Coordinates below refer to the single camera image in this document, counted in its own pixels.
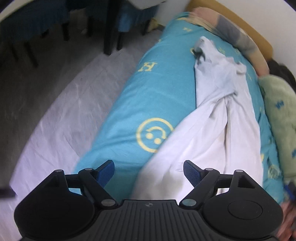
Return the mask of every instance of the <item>white bedsheet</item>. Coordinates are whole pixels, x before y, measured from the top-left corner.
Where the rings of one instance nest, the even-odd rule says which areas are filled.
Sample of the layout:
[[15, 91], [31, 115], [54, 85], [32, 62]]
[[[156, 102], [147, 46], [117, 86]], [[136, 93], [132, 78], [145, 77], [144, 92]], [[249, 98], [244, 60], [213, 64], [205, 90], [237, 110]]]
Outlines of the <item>white bedsheet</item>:
[[219, 53], [205, 37], [195, 50], [203, 53], [194, 66], [197, 108], [141, 170], [132, 199], [175, 199], [179, 203], [193, 189], [183, 174], [185, 160], [224, 174], [242, 169], [262, 185], [260, 130], [246, 67]]

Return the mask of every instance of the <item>chair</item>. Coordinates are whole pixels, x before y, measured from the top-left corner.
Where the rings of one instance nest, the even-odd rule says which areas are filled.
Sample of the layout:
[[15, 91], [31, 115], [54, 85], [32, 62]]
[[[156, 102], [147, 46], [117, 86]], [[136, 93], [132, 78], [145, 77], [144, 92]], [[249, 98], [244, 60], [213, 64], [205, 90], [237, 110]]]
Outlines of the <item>chair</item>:
[[[108, 12], [108, 0], [89, 0], [90, 3], [86, 7], [88, 18], [88, 36], [93, 33], [94, 19], [106, 23]], [[133, 26], [144, 24], [142, 34], [145, 35], [150, 20], [156, 14], [158, 6], [153, 6], [143, 10], [135, 8], [128, 1], [123, 1], [117, 17], [116, 28], [119, 32], [117, 40], [117, 50], [121, 50], [124, 42], [124, 35]]]
[[44, 36], [54, 24], [62, 25], [64, 40], [69, 40], [69, 13], [66, 0], [34, 0], [5, 18], [0, 23], [0, 33], [3, 41], [9, 42], [15, 60], [18, 60], [15, 42], [24, 42], [24, 47], [32, 64], [37, 67], [29, 40], [34, 35]]

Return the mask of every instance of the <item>metal pivot screw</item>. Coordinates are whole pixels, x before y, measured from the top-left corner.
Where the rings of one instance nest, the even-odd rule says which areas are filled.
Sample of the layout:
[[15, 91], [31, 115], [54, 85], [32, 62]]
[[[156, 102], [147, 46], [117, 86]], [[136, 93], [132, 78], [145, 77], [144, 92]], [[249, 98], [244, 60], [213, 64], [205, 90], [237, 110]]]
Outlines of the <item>metal pivot screw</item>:
[[196, 204], [196, 201], [193, 200], [193, 199], [184, 199], [182, 201], [182, 204], [185, 205], [185, 206], [188, 206], [188, 207], [192, 207]]
[[101, 204], [105, 207], [112, 207], [116, 204], [116, 202], [113, 199], [104, 199], [101, 201]]

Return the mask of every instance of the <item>yellow letter print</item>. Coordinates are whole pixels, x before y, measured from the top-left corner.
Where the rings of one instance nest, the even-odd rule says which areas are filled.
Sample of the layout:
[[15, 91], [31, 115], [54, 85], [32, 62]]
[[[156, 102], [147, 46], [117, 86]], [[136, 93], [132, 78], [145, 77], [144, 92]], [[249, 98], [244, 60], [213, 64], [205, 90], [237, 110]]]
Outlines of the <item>yellow letter print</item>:
[[144, 65], [142, 66], [142, 68], [140, 68], [138, 70], [138, 72], [142, 72], [142, 71], [151, 71], [152, 68], [154, 67], [154, 65], [156, 65], [157, 63], [155, 62], [145, 62]]
[[234, 49], [234, 50], [235, 50], [235, 52], [236, 52], [238, 55], [241, 54], [240, 51], [239, 51], [238, 49]]
[[185, 30], [185, 31], [187, 31], [187, 32], [192, 31], [192, 29], [190, 29], [190, 28], [186, 28], [186, 27], [184, 27], [183, 30]]
[[221, 47], [219, 47], [218, 51], [219, 51], [220, 53], [222, 53], [222, 54], [224, 54], [224, 55], [225, 55], [225, 50], [224, 50], [224, 49], [222, 49]]
[[249, 73], [247, 72], [247, 75], [249, 77], [249, 79], [252, 81], [252, 77], [249, 75]]

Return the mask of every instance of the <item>blue duvet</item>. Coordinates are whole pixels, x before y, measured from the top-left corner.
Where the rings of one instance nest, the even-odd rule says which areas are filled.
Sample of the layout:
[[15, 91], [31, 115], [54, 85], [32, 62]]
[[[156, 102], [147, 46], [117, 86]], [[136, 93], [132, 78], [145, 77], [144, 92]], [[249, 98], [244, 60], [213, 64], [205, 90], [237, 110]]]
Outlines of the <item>blue duvet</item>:
[[260, 125], [264, 189], [277, 202], [282, 202], [283, 184], [276, 144], [252, 65], [237, 49], [203, 27], [178, 20], [186, 15], [183, 13], [172, 20], [159, 42], [143, 56], [91, 150], [74, 172], [86, 167], [97, 168], [112, 159], [115, 174], [105, 189], [117, 201], [129, 198], [139, 170], [178, 123], [195, 109], [192, 49], [196, 41], [205, 36], [221, 53], [247, 66], [246, 79]]

